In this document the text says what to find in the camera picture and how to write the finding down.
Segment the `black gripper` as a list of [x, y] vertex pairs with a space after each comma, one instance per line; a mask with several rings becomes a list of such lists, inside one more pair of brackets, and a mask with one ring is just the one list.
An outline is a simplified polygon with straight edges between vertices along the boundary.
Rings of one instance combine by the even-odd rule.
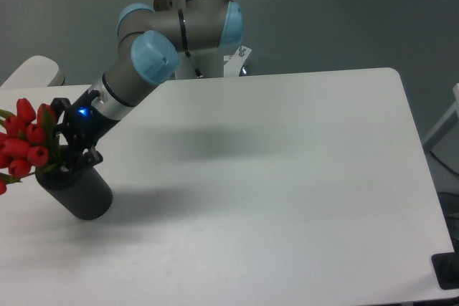
[[101, 91], [84, 92], [76, 101], [56, 97], [51, 108], [57, 119], [54, 134], [62, 134], [67, 146], [60, 147], [63, 173], [82, 171], [103, 162], [103, 156], [95, 145], [117, 123], [104, 116], [93, 105], [93, 101], [101, 96]]

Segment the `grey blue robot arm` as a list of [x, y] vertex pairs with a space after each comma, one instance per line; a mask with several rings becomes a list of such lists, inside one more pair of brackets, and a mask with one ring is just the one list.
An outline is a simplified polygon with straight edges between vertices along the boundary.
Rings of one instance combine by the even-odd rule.
[[68, 173], [99, 164], [97, 142], [133, 108], [167, 81], [180, 54], [217, 49], [242, 41], [240, 5], [230, 0], [184, 0], [183, 7], [157, 11], [145, 4], [127, 6], [117, 26], [118, 58], [74, 102], [57, 98], [60, 119], [55, 134], [66, 144], [50, 153], [52, 173]]

